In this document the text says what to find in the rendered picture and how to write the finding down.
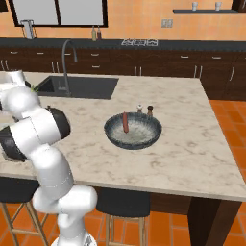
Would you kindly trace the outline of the red-brown sausage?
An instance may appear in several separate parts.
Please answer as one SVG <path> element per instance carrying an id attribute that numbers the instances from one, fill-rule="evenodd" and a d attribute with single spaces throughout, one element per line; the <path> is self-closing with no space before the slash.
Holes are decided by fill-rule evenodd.
<path id="1" fill-rule="evenodd" d="M 129 131 L 128 117 L 126 112 L 123 112 L 123 130 L 124 133 L 127 133 Z"/>

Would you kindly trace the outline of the dark grey speckled bowl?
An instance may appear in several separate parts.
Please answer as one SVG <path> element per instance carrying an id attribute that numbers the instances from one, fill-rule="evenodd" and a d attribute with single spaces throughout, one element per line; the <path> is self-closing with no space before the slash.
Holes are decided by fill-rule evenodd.
<path id="1" fill-rule="evenodd" d="M 154 116 L 140 112 L 127 112 L 129 131 L 124 132 L 123 114 L 112 116 L 104 125 L 109 141 L 127 150 L 139 150 L 153 145 L 160 137 L 162 125 Z"/>

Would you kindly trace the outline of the dark sink basin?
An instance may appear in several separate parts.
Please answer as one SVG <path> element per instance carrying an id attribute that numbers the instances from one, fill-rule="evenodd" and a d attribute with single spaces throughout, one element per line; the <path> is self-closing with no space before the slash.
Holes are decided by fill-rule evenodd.
<path id="1" fill-rule="evenodd" d="M 71 98 L 110 100 L 118 78 L 69 77 Z M 63 76 L 48 76 L 38 87 L 39 96 L 66 97 Z"/>

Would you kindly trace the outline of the dark wood cupboard run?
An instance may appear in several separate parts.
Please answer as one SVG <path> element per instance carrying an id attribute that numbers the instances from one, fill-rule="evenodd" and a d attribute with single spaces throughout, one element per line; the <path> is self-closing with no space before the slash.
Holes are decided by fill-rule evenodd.
<path id="1" fill-rule="evenodd" d="M 65 52 L 68 73 L 197 78 L 210 100 L 246 101 L 246 52 L 113 50 Z M 63 72 L 59 48 L 0 48 L 0 71 Z"/>

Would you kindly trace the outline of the black seat wooden stool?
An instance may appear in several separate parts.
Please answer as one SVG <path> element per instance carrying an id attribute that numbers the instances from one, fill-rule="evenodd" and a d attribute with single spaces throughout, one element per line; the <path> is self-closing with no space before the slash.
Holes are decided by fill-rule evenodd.
<path id="1" fill-rule="evenodd" d="M 32 205 L 32 198 L 38 187 L 38 181 L 0 176 L 0 208 L 3 211 L 14 246 L 19 246 L 16 238 L 17 234 L 40 236 L 44 246 L 49 246 L 43 231 L 43 225 L 47 219 L 47 215 L 43 217 L 42 221 L 39 221 L 37 212 Z M 7 204 L 19 204 L 19 207 L 13 217 L 10 217 L 9 215 Z M 20 213 L 23 207 L 26 208 L 31 220 L 33 221 L 36 229 L 34 232 L 19 230 L 13 226 L 16 216 Z"/>
<path id="2" fill-rule="evenodd" d="M 130 246 L 113 241 L 115 218 L 137 220 L 139 245 L 146 246 L 145 218 L 150 215 L 148 192 L 103 187 L 96 209 L 106 215 L 106 246 Z"/>

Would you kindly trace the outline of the dark grey curved tap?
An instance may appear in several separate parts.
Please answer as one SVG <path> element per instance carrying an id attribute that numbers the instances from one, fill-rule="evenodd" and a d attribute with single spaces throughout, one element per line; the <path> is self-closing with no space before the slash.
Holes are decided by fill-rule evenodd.
<path id="1" fill-rule="evenodd" d="M 78 58 L 77 58 L 76 48 L 73 44 L 72 39 L 66 40 L 62 46 L 61 60 L 62 60 L 62 68 L 63 68 L 63 77 L 64 77 L 64 82 L 65 82 L 65 87 L 66 87 L 66 95 L 67 95 L 67 97 L 70 97 L 71 92 L 70 92 L 70 87 L 69 87 L 69 83 L 68 83 L 68 75 L 67 75 L 66 61 L 65 61 L 65 51 L 66 51 L 66 47 L 68 44 L 71 45 L 71 48 L 73 50 L 74 62 L 78 62 Z"/>

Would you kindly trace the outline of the white grate hob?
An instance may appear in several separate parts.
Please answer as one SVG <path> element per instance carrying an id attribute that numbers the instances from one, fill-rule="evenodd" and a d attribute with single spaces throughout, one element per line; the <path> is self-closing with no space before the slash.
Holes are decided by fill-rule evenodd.
<path id="1" fill-rule="evenodd" d="M 159 41 L 157 39 L 124 39 L 121 42 L 121 46 L 146 46 L 146 47 L 157 47 L 159 46 Z"/>

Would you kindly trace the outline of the black framed window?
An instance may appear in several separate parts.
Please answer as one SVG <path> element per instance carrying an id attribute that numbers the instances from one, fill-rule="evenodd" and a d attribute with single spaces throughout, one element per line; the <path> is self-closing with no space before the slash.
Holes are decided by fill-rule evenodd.
<path id="1" fill-rule="evenodd" d="M 107 0 L 8 0 L 15 26 L 107 27 Z"/>

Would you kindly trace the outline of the dark wood kitchen island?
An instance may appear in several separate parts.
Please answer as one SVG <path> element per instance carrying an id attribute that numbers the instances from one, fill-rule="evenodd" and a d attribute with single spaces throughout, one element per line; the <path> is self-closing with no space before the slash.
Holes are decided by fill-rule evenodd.
<path id="1" fill-rule="evenodd" d="M 151 211 L 186 215 L 191 246 L 223 246 L 241 202 L 151 194 Z"/>

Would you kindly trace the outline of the grey paper towel holder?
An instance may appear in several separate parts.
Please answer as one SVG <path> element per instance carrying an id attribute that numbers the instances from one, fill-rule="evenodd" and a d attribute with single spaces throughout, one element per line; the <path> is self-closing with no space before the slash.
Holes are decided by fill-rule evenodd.
<path id="1" fill-rule="evenodd" d="M 35 39 L 36 31 L 34 29 L 34 21 L 32 19 L 25 19 L 20 21 L 22 25 L 23 35 L 27 39 Z"/>

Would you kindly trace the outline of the dark wall shelf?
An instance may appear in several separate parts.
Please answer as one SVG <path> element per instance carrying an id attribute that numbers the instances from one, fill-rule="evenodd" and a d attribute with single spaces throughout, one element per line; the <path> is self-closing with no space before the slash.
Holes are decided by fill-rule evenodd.
<path id="1" fill-rule="evenodd" d="M 174 14 L 238 14 L 235 10 L 173 10 Z"/>

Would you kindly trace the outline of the dark wood wall cupboard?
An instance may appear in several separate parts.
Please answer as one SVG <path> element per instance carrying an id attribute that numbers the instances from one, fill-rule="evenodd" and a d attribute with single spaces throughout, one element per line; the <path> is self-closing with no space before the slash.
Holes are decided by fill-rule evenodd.
<path id="1" fill-rule="evenodd" d="M 233 0 L 232 9 L 238 13 L 246 13 L 246 0 Z"/>

